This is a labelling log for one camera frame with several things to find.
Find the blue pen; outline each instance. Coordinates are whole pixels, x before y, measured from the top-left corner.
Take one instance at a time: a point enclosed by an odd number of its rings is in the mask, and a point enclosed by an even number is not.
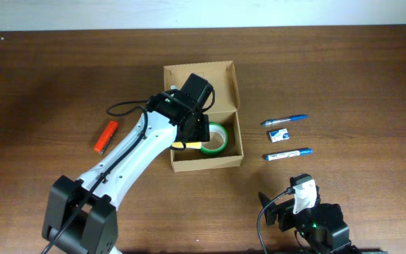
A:
[[[283,159],[283,158],[289,158],[289,157],[294,157],[294,156],[301,156],[301,155],[310,155],[313,153],[313,149],[311,148],[304,148],[304,149],[298,149],[294,151],[287,151],[287,152],[279,152],[273,155],[266,155],[265,159],[266,161],[271,161],[274,159]]]
[[[286,117],[286,118],[283,118],[283,119],[269,119],[269,120],[261,123],[261,125],[269,127],[269,126],[274,126],[274,125],[276,125],[278,123],[284,123],[284,122],[287,122],[287,121],[302,120],[302,119],[305,119],[307,117],[308,117],[308,115],[296,115],[296,116],[289,116],[289,117]]]

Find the brown wooden table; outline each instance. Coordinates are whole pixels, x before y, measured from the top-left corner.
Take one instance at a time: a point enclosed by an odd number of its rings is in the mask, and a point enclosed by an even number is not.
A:
[[[118,211],[118,248],[259,250],[257,193],[306,172],[355,245],[406,253],[406,26],[0,32],[0,253],[43,249],[51,185],[102,159],[108,106],[161,91],[162,66],[220,60],[236,65],[242,166],[174,174],[163,152]],[[259,123],[293,114],[310,118],[270,143]],[[138,118],[119,119],[109,149]],[[262,159],[299,147],[314,154]],[[297,245],[263,228],[271,249]]]

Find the ballpoint pen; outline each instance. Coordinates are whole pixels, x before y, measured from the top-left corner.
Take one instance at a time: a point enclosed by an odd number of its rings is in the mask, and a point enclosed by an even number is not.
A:
[[[302,120],[302,119],[305,119],[307,117],[308,117],[308,115],[296,115],[296,116],[289,116],[289,117],[282,118],[282,119],[269,119],[269,120],[266,120],[263,123],[261,123],[261,125],[265,126],[265,127],[269,127],[269,126],[274,126],[274,125],[276,125],[278,123],[284,123],[284,122],[287,122],[287,121]]]

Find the pen cap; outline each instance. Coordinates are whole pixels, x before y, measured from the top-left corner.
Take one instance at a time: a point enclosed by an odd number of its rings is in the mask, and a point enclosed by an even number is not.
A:
[[[291,117],[290,117],[290,120],[291,120],[291,121],[296,121],[296,120],[305,119],[305,118],[307,118],[307,117],[308,117],[308,115],[291,116]]]
[[[300,155],[310,155],[313,153],[313,149],[311,148],[300,149],[299,152]]]

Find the small box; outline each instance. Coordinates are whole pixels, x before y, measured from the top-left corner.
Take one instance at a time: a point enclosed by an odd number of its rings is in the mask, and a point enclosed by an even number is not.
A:
[[[287,129],[283,128],[279,130],[269,131],[269,137],[271,138],[271,141],[274,143],[282,140],[288,140],[289,133]]]
[[[193,171],[200,169],[217,169],[240,166],[244,158],[238,109],[240,106],[238,82],[232,61],[211,63],[191,63],[164,66],[164,89],[170,90],[173,85],[181,89],[191,73],[208,80],[216,91],[216,102],[206,111],[209,122],[219,123],[228,131],[228,144],[217,157],[208,157],[199,150],[171,150],[171,163],[174,172]],[[209,96],[204,108],[211,104]]]

